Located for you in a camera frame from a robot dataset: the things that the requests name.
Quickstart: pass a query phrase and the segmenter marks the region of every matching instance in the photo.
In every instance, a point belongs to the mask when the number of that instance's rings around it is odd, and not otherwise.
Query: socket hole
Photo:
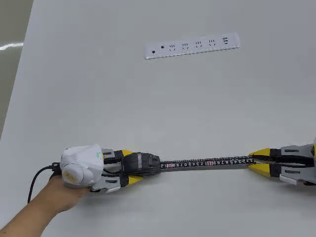
[[[169,45],[169,51],[175,51],[176,46],[174,44]]]
[[[201,48],[201,47],[202,47],[202,42],[196,41],[196,48]]]
[[[228,44],[228,38],[227,37],[222,37],[223,43]]]
[[[209,42],[209,46],[215,46],[216,45],[214,39],[210,39],[208,42]]]
[[[188,43],[183,43],[182,44],[182,49],[183,50],[189,49],[189,44]]]

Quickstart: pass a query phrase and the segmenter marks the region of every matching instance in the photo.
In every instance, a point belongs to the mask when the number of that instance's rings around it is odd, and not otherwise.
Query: white plastic part
[[[286,182],[288,184],[297,185],[297,180],[285,177],[285,176],[283,176],[281,174],[280,174],[280,180],[283,181],[283,182]]]
[[[99,145],[71,147],[61,156],[63,181],[72,188],[92,186],[103,172],[104,162]]]
[[[240,40],[238,34],[230,33],[219,36],[206,36],[192,39],[150,43],[145,47],[145,58],[162,58],[239,47]]]

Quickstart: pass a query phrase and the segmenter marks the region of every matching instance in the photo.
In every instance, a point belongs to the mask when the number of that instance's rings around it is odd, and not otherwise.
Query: measuring tape
[[[224,157],[224,158],[208,158],[208,159],[185,159],[185,160],[172,160],[172,161],[161,161],[161,171],[177,171],[177,170],[188,170],[196,169],[197,167],[205,166],[240,166],[255,164],[253,157]]]

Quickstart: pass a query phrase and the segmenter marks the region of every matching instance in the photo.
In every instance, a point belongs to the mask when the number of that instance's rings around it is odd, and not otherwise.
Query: black cable
[[[33,180],[32,180],[31,186],[30,186],[30,192],[29,192],[29,197],[28,197],[28,203],[31,201],[31,196],[32,196],[32,192],[33,192],[34,183],[35,183],[36,178],[38,177],[38,175],[39,175],[40,173],[42,173],[44,170],[52,169],[52,168],[53,168],[52,165],[46,166],[46,167],[40,169],[40,170],[36,173],[36,175],[34,176],[34,178],[33,178]]]

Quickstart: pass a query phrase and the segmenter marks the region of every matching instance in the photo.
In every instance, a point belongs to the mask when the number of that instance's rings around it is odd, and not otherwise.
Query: electrical outlet
[[[176,51],[176,46],[174,44],[169,45],[169,51]]]
[[[188,43],[182,43],[182,49],[183,50],[189,50],[189,44]]]
[[[240,42],[238,34],[231,33],[220,36],[147,44],[145,47],[145,58],[162,58],[239,47]]]
[[[202,48],[202,42],[200,40],[196,41],[196,48]]]
[[[215,39],[209,39],[208,40],[208,45],[215,48],[216,47],[216,41]]]

